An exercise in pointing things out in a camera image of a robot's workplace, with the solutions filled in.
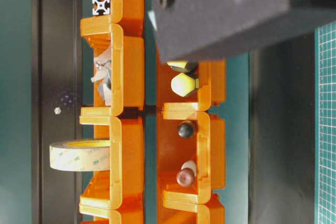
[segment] yellow knob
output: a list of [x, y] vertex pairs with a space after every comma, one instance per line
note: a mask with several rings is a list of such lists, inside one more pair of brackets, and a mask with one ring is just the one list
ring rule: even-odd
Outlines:
[[180, 73], [172, 79], [171, 86], [174, 93], [186, 97], [199, 88], [199, 81], [193, 75]]
[[168, 61], [167, 64], [175, 71], [189, 73], [197, 67], [197, 63], [188, 61]]

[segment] green cutting mat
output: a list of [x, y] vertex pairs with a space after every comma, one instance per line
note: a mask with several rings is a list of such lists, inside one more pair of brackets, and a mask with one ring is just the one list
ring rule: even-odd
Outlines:
[[317, 31], [316, 222], [336, 223], [336, 23]]

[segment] screw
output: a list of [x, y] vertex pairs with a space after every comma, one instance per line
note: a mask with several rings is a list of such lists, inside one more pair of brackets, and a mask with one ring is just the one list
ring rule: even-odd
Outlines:
[[167, 9], [174, 4], [175, 0], [159, 0], [162, 9]]
[[62, 110], [61, 110], [60, 107], [57, 107], [57, 108], [54, 109], [54, 113], [55, 113], [56, 115], [59, 115], [61, 112], [62, 112]]

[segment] tape roll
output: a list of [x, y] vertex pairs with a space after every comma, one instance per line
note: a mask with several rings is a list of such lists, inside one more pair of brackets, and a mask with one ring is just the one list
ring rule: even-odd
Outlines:
[[110, 169], [109, 140], [81, 140], [50, 144], [50, 167], [71, 172]]

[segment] brown knob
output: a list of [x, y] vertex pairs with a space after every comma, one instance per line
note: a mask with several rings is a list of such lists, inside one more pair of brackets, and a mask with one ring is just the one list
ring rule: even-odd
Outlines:
[[182, 187], [190, 187], [195, 181], [195, 174], [192, 169], [184, 168], [177, 173], [177, 183]]

